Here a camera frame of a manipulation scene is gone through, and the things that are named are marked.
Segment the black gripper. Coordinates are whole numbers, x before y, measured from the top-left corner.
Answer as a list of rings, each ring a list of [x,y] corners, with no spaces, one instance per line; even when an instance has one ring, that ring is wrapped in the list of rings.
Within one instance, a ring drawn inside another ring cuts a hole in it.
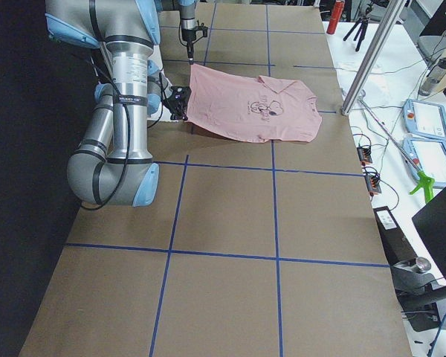
[[[170,112],[170,120],[188,121],[187,107],[191,93],[189,86],[170,86],[164,91],[162,103]]]
[[[189,65],[194,64],[193,46],[201,38],[208,36],[208,27],[199,20],[181,20],[181,39],[187,48]]]

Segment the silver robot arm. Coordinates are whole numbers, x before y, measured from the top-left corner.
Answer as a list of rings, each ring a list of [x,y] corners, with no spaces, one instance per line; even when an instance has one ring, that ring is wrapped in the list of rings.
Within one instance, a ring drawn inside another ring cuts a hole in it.
[[[163,0],[158,6],[160,12],[178,11],[178,38],[186,48],[190,65],[194,64],[195,44],[208,37],[208,27],[195,17],[197,3],[195,0]]]
[[[106,205],[142,207],[156,194],[159,166],[147,148],[149,116],[169,95],[168,82],[150,61],[161,42],[158,13],[193,15],[194,1],[47,1],[52,39],[102,51],[96,106],[67,166],[68,183],[85,210]]]

